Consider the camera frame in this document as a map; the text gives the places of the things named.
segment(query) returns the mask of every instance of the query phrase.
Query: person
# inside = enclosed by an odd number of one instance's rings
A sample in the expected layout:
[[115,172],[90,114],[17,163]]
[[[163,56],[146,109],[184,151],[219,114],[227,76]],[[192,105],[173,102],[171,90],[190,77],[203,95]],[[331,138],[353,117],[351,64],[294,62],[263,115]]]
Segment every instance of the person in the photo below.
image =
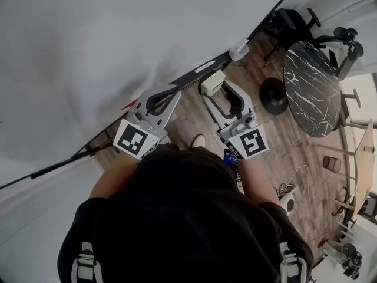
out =
[[142,161],[120,153],[77,209],[59,253],[62,283],[89,242],[103,282],[280,282],[287,242],[313,266],[254,157],[234,172],[205,149],[199,135],[188,151],[159,145]]

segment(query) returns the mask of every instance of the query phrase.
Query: chair leg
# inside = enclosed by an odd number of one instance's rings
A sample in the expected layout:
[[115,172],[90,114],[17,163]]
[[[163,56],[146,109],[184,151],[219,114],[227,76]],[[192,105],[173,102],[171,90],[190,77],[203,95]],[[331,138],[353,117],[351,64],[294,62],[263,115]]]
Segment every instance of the chair leg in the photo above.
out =
[[345,204],[341,201],[338,201],[336,199],[328,198],[328,200],[333,201],[333,202],[337,203],[338,205],[343,206],[346,209],[355,210],[355,208],[353,206],[347,205],[347,204]]
[[356,238],[354,236],[351,236],[350,234],[348,234],[347,232],[341,230],[340,231],[343,235],[347,236],[348,238],[350,238],[351,240],[353,241],[356,241]]
[[351,228],[353,228],[353,226],[354,226],[355,223],[356,223],[356,220],[353,220],[353,219],[351,218],[349,221],[350,221],[350,223],[352,223]]
[[270,51],[270,53],[267,54],[267,56],[264,57],[264,60],[267,62],[268,59],[271,57],[271,55],[272,55],[275,51],[277,51],[279,48],[280,48],[280,47],[279,47],[279,43],[277,43],[277,44],[274,46],[274,48],[272,48],[272,50]]
[[326,148],[326,149],[332,150],[334,152],[340,152],[340,153],[343,153],[343,154],[355,156],[355,152],[346,151],[346,150],[342,150],[342,149],[337,149],[337,148],[333,148],[333,147],[329,147],[329,146],[324,146],[322,144],[319,144],[318,146],[322,147],[322,148]]
[[347,178],[350,178],[350,179],[352,179],[352,180],[356,180],[356,178],[354,178],[354,177],[352,177],[352,176],[350,176],[350,175],[348,175],[348,174],[343,174],[343,173],[337,173],[338,175],[341,175],[341,176],[344,176],[344,177],[347,177]]
[[332,212],[331,213],[331,216],[333,216],[333,217],[335,217],[337,214],[340,214],[340,213],[342,213],[343,212],[343,210],[344,210],[344,207],[343,206],[341,206],[335,213],[334,212]]
[[352,124],[352,123],[347,123],[347,126],[352,127],[352,128],[359,128],[359,129],[363,129],[363,130],[366,130],[368,128],[368,126],[357,125],[357,124]]

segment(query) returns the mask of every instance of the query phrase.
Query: wire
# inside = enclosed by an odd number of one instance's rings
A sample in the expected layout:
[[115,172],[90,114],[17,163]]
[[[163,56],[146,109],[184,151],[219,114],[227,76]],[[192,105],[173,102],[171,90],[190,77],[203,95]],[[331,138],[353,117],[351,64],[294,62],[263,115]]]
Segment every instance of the wire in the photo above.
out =
[[327,233],[329,233],[331,231],[332,231],[331,229],[328,229],[326,232],[324,232],[322,235],[318,236],[317,238],[313,238],[313,239],[309,240],[309,242],[312,242],[313,240],[317,240],[317,239],[325,236]]
[[299,166],[296,171],[293,172],[291,175],[290,179],[286,183],[282,183],[279,186],[279,190],[277,191],[277,196],[282,198],[284,195],[288,194],[290,192],[289,188],[293,187],[295,185],[290,185],[290,181],[294,177],[294,175],[300,170],[302,167],[306,167],[307,169],[307,179],[306,179],[306,184],[307,184],[307,215],[306,215],[306,221],[305,221],[305,232],[304,232],[304,240],[306,240],[306,234],[307,234],[307,221],[309,219],[309,213],[310,213],[310,184],[309,184],[309,166],[306,164],[303,164]]

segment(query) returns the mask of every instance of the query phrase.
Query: black table stand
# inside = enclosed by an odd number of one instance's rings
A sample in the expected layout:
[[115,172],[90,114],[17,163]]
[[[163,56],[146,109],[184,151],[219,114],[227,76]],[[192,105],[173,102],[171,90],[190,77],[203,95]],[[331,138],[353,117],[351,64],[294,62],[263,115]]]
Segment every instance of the black table stand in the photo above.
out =
[[284,83],[277,78],[268,78],[260,86],[260,101],[271,114],[280,115],[288,107]]

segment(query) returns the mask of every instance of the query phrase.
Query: round table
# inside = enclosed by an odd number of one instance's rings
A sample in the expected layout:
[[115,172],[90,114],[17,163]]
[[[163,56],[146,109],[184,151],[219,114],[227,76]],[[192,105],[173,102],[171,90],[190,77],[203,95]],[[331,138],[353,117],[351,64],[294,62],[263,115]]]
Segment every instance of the round table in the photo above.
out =
[[324,137],[340,115],[340,86],[322,50],[301,41],[286,53],[284,83],[292,114],[310,136]]

